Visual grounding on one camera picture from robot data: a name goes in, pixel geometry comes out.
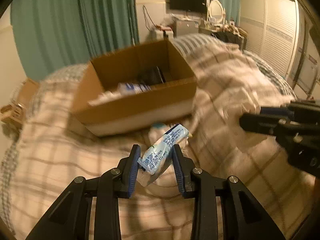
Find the louvered door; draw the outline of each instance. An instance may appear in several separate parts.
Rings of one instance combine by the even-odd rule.
[[[241,0],[240,26],[248,32],[246,49],[286,77],[297,48],[296,0]]]

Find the white and blue package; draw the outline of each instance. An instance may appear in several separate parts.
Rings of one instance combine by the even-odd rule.
[[[122,95],[127,95],[143,93],[151,90],[151,88],[144,84],[119,83],[117,90],[120,91]]]
[[[150,175],[154,175],[160,165],[167,159],[171,148],[183,138],[187,138],[189,131],[181,124],[177,124],[168,130],[138,159],[138,164]]]

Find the blue gripper pad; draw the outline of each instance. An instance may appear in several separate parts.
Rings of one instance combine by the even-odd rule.
[[[186,193],[184,176],[183,176],[181,165],[179,163],[178,156],[174,147],[172,147],[172,163],[173,163],[174,173],[176,175],[179,192],[181,193],[182,196],[184,196]]]
[[[138,175],[138,159],[141,155],[141,148],[138,145],[134,157],[132,160],[132,165],[129,171],[129,180],[128,180],[128,195],[131,197],[132,193],[134,192],[134,186],[136,185],[137,175]]]

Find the cardboard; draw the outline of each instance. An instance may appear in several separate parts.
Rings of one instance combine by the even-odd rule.
[[[166,83],[99,106],[88,104],[120,82],[134,81],[153,66],[162,70]],[[195,92],[195,75],[177,49],[166,40],[146,43],[92,59],[71,113],[97,136],[125,133],[190,114]]]
[[[22,129],[26,110],[32,96],[38,91],[39,83],[27,78],[23,82],[15,101],[0,108],[0,121],[16,130]]]

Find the television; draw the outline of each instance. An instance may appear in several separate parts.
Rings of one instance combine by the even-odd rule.
[[[207,0],[170,0],[170,9],[207,13]]]

